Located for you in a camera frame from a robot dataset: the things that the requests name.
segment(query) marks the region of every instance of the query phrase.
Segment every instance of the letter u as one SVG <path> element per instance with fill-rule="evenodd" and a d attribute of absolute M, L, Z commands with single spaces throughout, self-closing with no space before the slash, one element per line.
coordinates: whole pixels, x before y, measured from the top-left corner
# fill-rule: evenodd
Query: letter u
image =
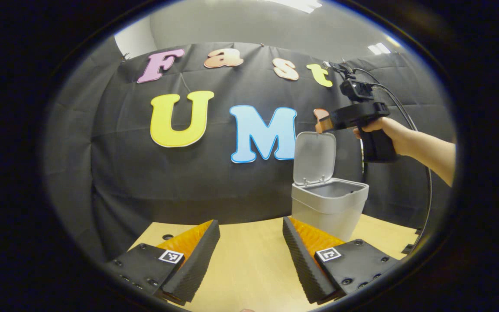
<path fill-rule="evenodd" d="M 156 144 L 164 147 L 189 146 L 197 142 L 207 126 L 207 104 L 214 97 L 211 91 L 194 91 L 188 94 L 192 100 L 192 121 L 186 130 L 176 131 L 171 127 L 172 109 L 180 100 L 178 94 L 165 94 L 151 100 L 150 133 Z"/>

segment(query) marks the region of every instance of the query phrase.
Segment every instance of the trash can lid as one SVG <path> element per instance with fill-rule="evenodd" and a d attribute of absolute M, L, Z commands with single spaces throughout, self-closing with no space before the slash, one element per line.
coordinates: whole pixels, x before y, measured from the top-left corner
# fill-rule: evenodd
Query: trash can lid
<path fill-rule="evenodd" d="M 301 132 L 295 138 L 294 182 L 327 181 L 334 173 L 336 138 L 331 133 Z"/>

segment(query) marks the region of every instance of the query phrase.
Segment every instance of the table surface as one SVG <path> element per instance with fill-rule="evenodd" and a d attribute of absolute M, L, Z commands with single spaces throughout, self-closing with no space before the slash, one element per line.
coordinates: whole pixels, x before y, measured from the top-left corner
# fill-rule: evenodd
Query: table surface
<path fill-rule="evenodd" d="M 156 246 L 163 235 L 178 235 L 194 225 L 152 223 L 132 247 Z M 192 302 L 193 312 L 305 312 L 309 304 L 282 235 L 282 218 L 219 225 L 220 239 Z M 417 239 L 415 229 L 361 215 L 350 241 L 363 239 L 396 259 Z"/>

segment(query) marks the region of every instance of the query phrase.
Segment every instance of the pink letter f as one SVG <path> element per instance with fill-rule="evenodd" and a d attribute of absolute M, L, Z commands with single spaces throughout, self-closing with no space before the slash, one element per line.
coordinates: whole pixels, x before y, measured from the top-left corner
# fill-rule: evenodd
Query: pink letter f
<path fill-rule="evenodd" d="M 144 74 L 140 78 L 138 78 L 138 83 L 154 81 L 161 78 L 163 74 L 159 72 L 159 68 L 163 67 L 163 69 L 166 71 L 172 66 L 172 63 L 175 61 L 175 57 L 181 57 L 182 55 L 184 55 L 183 49 L 149 55 L 149 64 L 147 65 Z"/>

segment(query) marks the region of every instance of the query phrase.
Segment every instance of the blue letter m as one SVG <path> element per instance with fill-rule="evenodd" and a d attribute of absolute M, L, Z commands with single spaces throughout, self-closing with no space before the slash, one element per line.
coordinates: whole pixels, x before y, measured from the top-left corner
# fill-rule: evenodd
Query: blue letter m
<path fill-rule="evenodd" d="M 287 107 L 275 110 L 269 126 L 261 115 L 250 105 L 236 105 L 230 108 L 230 114 L 236 117 L 236 152 L 230 156 L 234 163 L 250 163 L 257 155 L 251 150 L 251 140 L 255 143 L 263 159 L 269 159 L 275 141 L 279 147 L 275 158 L 279 160 L 294 159 L 296 111 Z"/>

